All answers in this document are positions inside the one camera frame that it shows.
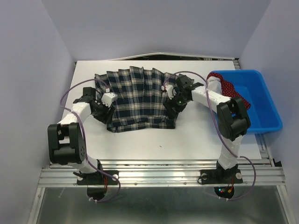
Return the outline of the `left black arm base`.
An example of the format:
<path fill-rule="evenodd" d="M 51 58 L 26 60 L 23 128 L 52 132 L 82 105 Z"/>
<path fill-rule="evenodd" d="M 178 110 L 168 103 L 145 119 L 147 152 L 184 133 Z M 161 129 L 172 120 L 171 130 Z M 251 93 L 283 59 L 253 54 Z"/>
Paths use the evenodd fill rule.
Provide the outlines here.
<path fill-rule="evenodd" d="M 90 201 L 95 203 L 103 203 L 111 201 L 115 196 L 107 196 L 108 186 L 118 186 L 115 178 L 119 177 L 118 170 L 108 170 L 107 174 L 113 176 L 108 177 L 100 172 L 84 174 L 82 172 L 73 172 L 77 178 L 78 186 L 87 186 L 86 194 Z"/>

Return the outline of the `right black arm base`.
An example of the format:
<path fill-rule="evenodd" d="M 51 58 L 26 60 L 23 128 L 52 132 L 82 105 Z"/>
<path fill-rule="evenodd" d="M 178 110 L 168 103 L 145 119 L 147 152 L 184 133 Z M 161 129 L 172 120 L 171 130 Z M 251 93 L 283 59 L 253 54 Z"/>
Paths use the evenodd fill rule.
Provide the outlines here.
<path fill-rule="evenodd" d="M 235 184 L 243 183 L 242 174 L 236 171 L 220 171 L 219 169 L 200 170 L 197 183 L 201 185 L 215 185 L 214 192 L 219 198 L 232 199 L 235 194 Z"/>

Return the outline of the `navy plaid pleated skirt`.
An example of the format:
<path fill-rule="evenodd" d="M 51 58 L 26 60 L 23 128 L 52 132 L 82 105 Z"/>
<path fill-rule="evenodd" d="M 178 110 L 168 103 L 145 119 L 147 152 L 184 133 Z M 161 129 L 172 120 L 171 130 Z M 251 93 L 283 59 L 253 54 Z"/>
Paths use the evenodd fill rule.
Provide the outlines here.
<path fill-rule="evenodd" d="M 167 116 L 164 102 L 169 98 L 162 91 L 163 84 L 176 86 L 176 76 L 155 68 L 131 66 L 129 69 L 95 74 L 97 97 L 102 98 L 106 87 L 117 95 L 113 102 L 115 111 L 107 130 L 113 133 L 145 128 L 174 129 L 176 119 Z"/>

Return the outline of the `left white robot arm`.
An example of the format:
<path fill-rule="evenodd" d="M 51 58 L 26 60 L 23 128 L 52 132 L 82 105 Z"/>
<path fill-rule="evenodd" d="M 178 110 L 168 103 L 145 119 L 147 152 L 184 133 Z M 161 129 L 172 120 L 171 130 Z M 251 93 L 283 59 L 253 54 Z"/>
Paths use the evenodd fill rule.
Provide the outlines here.
<path fill-rule="evenodd" d="M 116 99 L 117 95 L 109 89 L 97 99 L 96 89 L 85 87 L 83 95 L 73 101 L 68 114 L 57 124 L 48 126 L 50 162 L 77 169 L 75 176 L 81 184 L 100 184 L 107 179 L 101 162 L 87 154 L 83 123 L 89 116 L 103 124 L 110 123 Z"/>

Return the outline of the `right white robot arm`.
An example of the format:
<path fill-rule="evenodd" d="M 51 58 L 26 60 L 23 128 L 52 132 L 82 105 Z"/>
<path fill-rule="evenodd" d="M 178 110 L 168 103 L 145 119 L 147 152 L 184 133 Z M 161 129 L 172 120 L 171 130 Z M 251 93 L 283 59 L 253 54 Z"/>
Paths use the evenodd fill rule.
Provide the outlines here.
<path fill-rule="evenodd" d="M 195 83 L 186 75 L 176 78 L 176 84 L 162 84 L 162 91 L 168 95 L 164 103 L 167 116 L 177 118 L 188 102 L 194 101 L 209 108 L 217 134 L 222 142 L 221 154 L 217 161 L 215 177 L 226 182 L 237 167 L 237 158 L 241 141 L 251 122 L 247 109 L 240 97 L 230 98 L 208 88 L 208 82 Z"/>

